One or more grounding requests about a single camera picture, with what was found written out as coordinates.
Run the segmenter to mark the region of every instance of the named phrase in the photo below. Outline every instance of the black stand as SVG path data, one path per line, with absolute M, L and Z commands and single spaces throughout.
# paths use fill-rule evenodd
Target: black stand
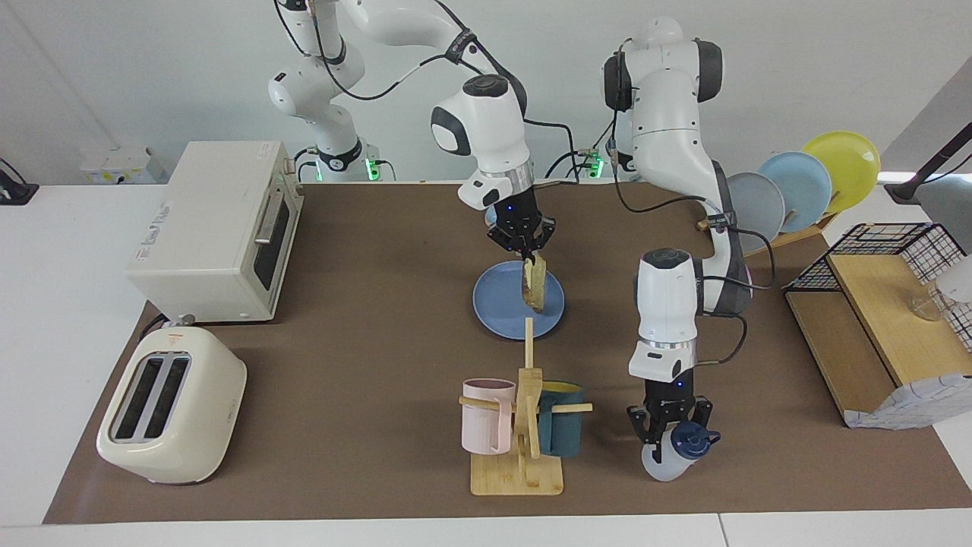
M 0 194 L 0 205 L 26 205 L 40 186 L 36 184 L 20 184 L 10 177 L 6 172 L 0 170 L 0 189 L 3 189 L 10 196 L 5 198 Z
M 903 184 L 885 184 L 887 194 L 891 196 L 891 199 L 895 203 L 902 205 L 921 205 L 921 202 L 915 198 L 915 191 L 918 189 L 918 186 L 924 184 L 925 180 L 936 169 L 945 164 L 969 140 L 972 140 L 972 124 L 967 124 L 958 134 L 952 137 L 952 140 L 932 156 L 931 160 L 928 160 L 921 166 L 921 169 L 915 173 L 915 176 L 911 180 Z

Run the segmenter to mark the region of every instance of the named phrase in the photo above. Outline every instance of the white toaster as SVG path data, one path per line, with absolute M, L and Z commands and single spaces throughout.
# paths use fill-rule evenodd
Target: white toaster
M 98 429 L 98 453 L 155 483 L 206 479 L 226 454 L 246 365 L 207 330 L 159 329 L 139 343 Z

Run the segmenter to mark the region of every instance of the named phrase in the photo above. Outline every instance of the white table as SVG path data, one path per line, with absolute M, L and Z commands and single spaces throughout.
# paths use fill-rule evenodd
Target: white table
M 45 187 L 26 207 L 0 207 L 0 545 L 972 544 L 972 509 L 40 526 L 144 303 L 122 269 L 161 192 Z M 895 206 L 878 189 L 825 236 L 861 221 L 923 220 L 920 208 Z M 936 430 L 969 482 L 972 415 Z

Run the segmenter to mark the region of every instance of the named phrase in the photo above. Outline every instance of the mug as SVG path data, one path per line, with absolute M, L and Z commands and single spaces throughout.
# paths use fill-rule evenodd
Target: mug
M 554 405 L 584 402 L 584 388 L 576 383 L 547 381 L 539 400 L 540 453 L 571 457 L 580 452 L 580 412 L 553 414 Z
M 509 452 L 516 383 L 498 378 L 474 378 L 463 382 L 463 395 L 500 404 L 497 411 L 463 405 L 463 448 L 485 456 Z

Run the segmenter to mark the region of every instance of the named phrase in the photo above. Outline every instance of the plate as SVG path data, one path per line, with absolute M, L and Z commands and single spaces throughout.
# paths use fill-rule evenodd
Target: plate
M 827 168 L 833 192 L 827 212 L 836 213 L 857 205 L 878 184 L 881 156 L 862 135 L 851 131 L 832 131 L 811 140 L 803 147 Z
M 827 168 L 803 152 L 776 154 L 757 169 L 780 189 L 786 203 L 786 220 L 781 232 L 810 228 L 830 204 L 831 186 Z
M 737 228 L 757 232 L 772 241 L 786 216 L 783 194 L 777 185 L 766 176 L 749 171 L 732 175 L 726 184 L 736 211 Z M 749 234 L 739 234 L 739 241 L 744 254 L 766 246 L 762 239 Z
M 564 314 L 564 287 L 553 273 L 546 273 L 543 313 L 523 303 L 523 263 L 500 262 L 476 281 L 472 288 L 472 309 L 479 321 L 494 334 L 510 340 L 525 340 L 525 319 L 534 319 L 534 336 L 550 332 Z

